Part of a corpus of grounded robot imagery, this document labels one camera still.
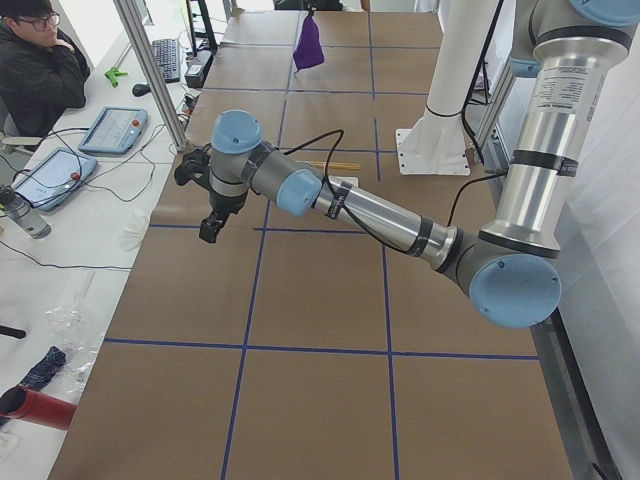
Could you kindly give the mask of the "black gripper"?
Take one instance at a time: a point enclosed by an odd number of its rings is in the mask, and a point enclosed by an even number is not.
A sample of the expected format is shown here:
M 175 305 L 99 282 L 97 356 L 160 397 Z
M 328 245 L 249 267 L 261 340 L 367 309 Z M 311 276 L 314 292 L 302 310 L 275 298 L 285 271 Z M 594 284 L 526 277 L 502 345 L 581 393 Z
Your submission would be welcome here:
M 215 244 L 217 236 L 225 227 L 231 214 L 238 214 L 245 206 L 248 190 L 243 188 L 240 192 L 231 194 L 221 193 L 217 190 L 209 190 L 209 203 L 211 213 L 201 221 L 199 238 L 209 244 Z
M 321 0 L 306 0 L 305 1 L 305 9 L 309 12 L 316 12 L 322 10 L 322 1 Z

